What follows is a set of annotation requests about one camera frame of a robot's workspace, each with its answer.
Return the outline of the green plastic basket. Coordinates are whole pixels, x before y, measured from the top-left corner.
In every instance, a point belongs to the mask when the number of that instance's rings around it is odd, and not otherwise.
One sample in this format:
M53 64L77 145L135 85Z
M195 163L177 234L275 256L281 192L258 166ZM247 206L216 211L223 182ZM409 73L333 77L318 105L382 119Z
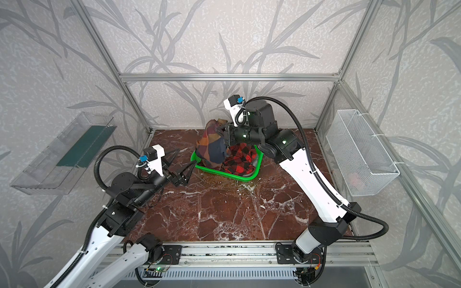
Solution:
M261 169L264 154L255 145L239 144L230 147L229 155L223 164L212 169L204 165L205 160L201 159L194 152L190 157L191 161L196 161L195 168L213 175L222 176L241 182L254 180Z

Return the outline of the multicolour plaid shirt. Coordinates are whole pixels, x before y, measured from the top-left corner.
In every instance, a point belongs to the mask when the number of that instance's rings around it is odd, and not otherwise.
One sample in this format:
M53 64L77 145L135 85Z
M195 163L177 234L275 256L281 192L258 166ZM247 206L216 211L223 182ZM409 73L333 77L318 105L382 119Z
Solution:
M200 159L200 166L214 170L221 169L228 157L228 147L217 129L227 123L228 120L221 119L207 122L202 137L196 142L195 153Z

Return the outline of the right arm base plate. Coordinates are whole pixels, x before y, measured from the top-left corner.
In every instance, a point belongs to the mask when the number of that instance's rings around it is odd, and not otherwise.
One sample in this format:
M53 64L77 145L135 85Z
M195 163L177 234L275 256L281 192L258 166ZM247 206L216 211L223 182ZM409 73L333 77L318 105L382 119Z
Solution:
M278 264L317 265L322 264L325 256L325 247L316 247L311 253L304 253L294 244L276 242L276 258Z

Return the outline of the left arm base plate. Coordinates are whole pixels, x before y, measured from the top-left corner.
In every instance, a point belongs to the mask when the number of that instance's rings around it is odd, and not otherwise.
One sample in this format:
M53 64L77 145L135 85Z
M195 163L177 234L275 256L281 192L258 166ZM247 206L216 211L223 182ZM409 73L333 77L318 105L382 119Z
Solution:
M155 252L150 253L146 264L150 265L150 267L155 265L178 265L181 258L181 252L181 245L163 246L162 250L156 249Z

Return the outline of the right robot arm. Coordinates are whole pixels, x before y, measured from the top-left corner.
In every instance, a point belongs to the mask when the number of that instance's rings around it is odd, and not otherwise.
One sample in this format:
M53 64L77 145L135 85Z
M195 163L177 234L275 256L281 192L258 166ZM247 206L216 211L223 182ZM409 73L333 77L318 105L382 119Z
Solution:
M219 130L226 144L257 146L296 181L317 211L317 218L293 241L292 258L304 264L313 253L322 255L321 249L345 236L349 223L355 219L342 206L355 212L361 210L360 206L349 203L326 180L309 158L308 146L293 131L278 127L271 104L264 100L246 103L238 95L223 103L233 118L231 124Z

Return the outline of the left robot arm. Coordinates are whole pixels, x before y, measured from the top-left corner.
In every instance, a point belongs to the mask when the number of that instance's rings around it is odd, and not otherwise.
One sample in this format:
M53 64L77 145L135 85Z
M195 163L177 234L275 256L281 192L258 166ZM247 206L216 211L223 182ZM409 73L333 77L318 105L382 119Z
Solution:
M119 174L107 186L100 176L100 165L110 152L116 150L127 151L138 159L137 173ZM153 197L160 194L168 184L175 187L188 184L197 162L193 160L178 171L170 171L169 167L178 152L166 152L162 146L154 145L144 149L140 155L127 146L115 145L98 156L94 177L102 190L110 196L110 201L90 224L80 250L47 284L48 288L112 288L141 265L162 260L163 242L152 234L146 234L117 260L101 272L94 273L106 256L141 221L144 216L142 210Z

